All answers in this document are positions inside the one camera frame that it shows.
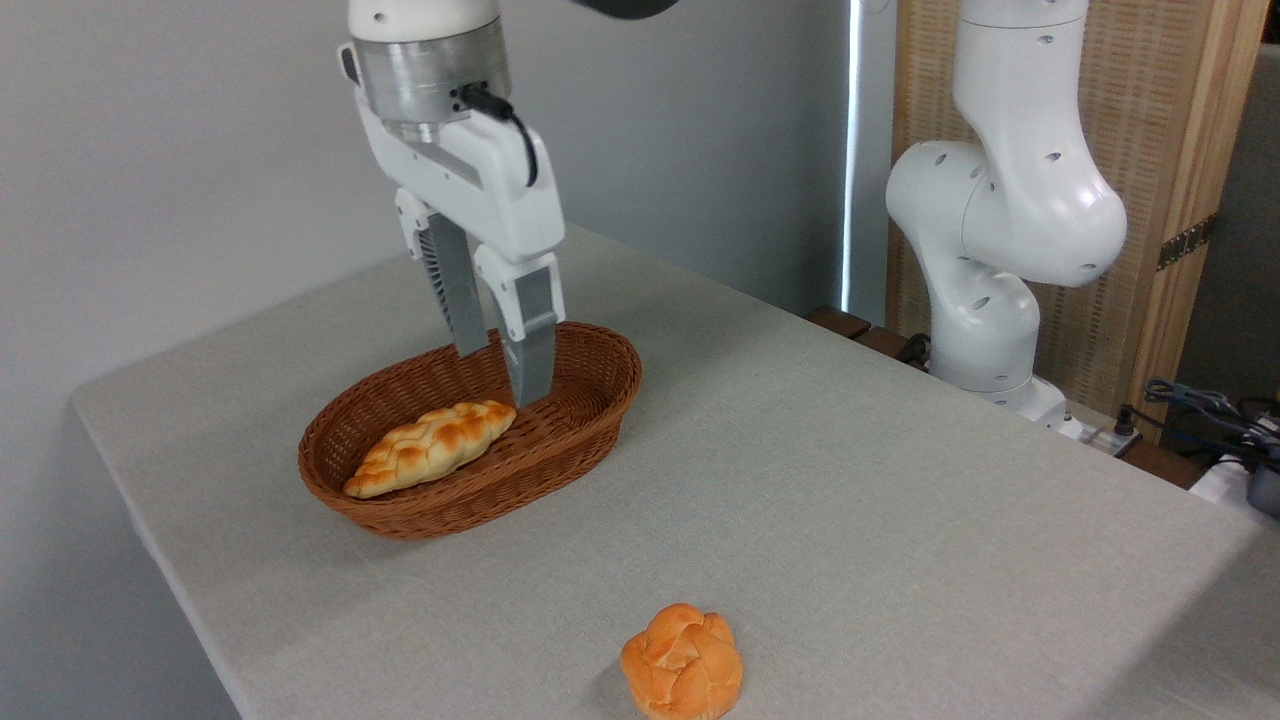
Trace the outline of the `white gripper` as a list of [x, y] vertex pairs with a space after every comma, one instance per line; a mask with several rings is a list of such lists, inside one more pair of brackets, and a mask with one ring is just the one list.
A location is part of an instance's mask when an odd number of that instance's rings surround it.
[[401, 187], [396, 208], [404, 241], [428, 273], [457, 354], [489, 345], [466, 231], [483, 243], [474, 266], [500, 315], [515, 406], [539, 401], [550, 392], [556, 325], [566, 318], [559, 263], [549, 252], [566, 225], [544, 142], [535, 129], [474, 109], [443, 124], [383, 120], [353, 44], [340, 46], [340, 55], [358, 78], [355, 101], [372, 155]]

